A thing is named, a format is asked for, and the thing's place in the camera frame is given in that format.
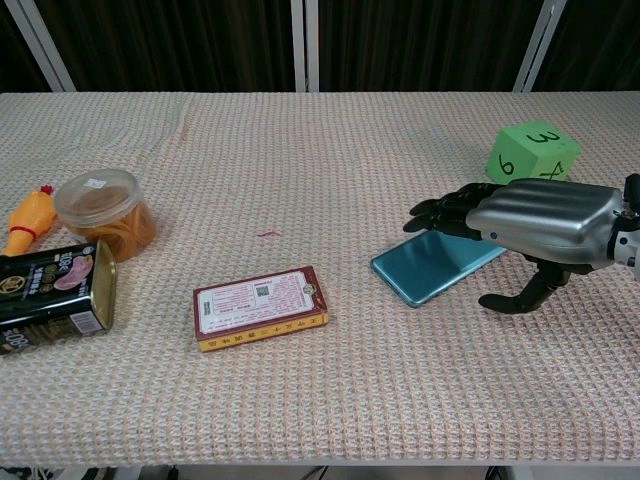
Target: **dark curtain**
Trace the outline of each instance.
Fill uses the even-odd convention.
[[[640,89],[640,1],[570,0],[534,90]]]
[[[324,91],[513,89],[543,0],[319,0]]]
[[[0,1],[0,92],[50,90],[11,13]]]
[[[36,0],[76,88],[295,89],[289,0]]]

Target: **black tin can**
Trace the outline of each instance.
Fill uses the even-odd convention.
[[[115,283],[102,241],[0,257],[0,355],[109,330]]]

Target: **rubber band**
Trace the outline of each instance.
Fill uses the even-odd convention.
[[[78,206],[91,208],[95,205],[108,205],[113,203],[114,198],[116,200],[122,198],[121,189],[105,188],[85,194],[78,200]],[[156,235],[155,222],[144,202],[138,203],[124,217],[106,225],[90,228],[70,225],[69,229],[89,242],[104,240],[118,262],[134,256],[140,249],[151,243]]]

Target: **jar lid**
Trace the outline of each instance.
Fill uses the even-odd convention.
[[[140,200],[142,192],[133,175],[106,168],[79,175],[62,185],[53,206],[64,222],[91,228],[119,220]]]

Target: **robotic hand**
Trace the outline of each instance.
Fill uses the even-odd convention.
[[[405,232],[439,230],[522,253],[538,272],[520,295],[489,294],[480,304],[501,313],[536,310],[572,273],[616,262],[640,280],[640,175],[624,194],[598,185],[523,179],[508,185],[471,183],[411,209]]]

